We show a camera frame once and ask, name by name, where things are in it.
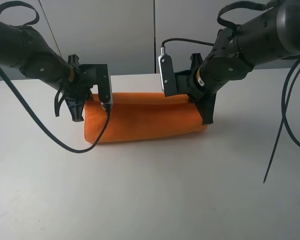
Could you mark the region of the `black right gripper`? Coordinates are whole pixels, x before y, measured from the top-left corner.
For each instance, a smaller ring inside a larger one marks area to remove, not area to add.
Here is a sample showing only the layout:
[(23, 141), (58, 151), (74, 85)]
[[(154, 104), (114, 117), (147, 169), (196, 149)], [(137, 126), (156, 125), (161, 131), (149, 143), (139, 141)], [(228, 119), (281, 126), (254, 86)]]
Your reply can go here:
[(179, 94), (188, 95), (188, 101), (195, 107), (202, 118), (202, 125), (214, 123), (214, 110), (217, 94), (205, 96), (205, 62), (200, 53), (190, 56), (190, 69), (176, 73)]

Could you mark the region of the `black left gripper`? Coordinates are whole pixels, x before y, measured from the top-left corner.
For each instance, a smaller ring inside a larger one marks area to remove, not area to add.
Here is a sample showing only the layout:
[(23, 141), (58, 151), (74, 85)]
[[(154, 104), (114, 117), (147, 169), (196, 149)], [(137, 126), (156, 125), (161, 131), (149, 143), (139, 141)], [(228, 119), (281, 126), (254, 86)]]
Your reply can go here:
[(92, 101), (93, 93), (91, 89), (83, 85), (79, 57), (71, 54), (68, 56), (68, 61), (65, 61), (60, 55), (56, 56), (62, 66), (62, 75), (57, 81), (57, 90), (67, 96), (65, 102), (72, 121), (83, 122), (84, 100)]

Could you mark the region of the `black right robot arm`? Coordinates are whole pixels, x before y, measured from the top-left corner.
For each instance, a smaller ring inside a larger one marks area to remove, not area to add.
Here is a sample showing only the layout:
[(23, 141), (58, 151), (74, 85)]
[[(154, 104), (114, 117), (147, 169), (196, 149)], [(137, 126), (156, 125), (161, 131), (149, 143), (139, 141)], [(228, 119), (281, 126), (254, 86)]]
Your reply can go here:
[[(261, 11), (244, 24), (222, 18), (236, 9)], [(203, 125), (213, 123), (217, 91), (230, 81), (244, 79), (256, 66), (300, 56), (300, 0), (270, 0), (266, 4), (239, 0), (223, 7), (210, 53), (191, 55), (187, 95)]]

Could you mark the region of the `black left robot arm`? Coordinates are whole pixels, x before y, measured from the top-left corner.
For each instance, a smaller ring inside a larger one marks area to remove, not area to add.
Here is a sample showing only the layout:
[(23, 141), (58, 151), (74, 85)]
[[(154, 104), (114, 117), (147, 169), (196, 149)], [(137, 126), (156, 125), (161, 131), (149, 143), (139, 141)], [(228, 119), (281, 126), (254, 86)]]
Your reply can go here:
[(77, 55), (64, 60), (31, 26), (0, 22), (0, 65), (19, 70), (26, 78), (39, 79), (62, 94), (54, 101), (56, 115), (65, 102), (74, 122), (84, 120), (83, 108), (93, 84), (86, 80)]

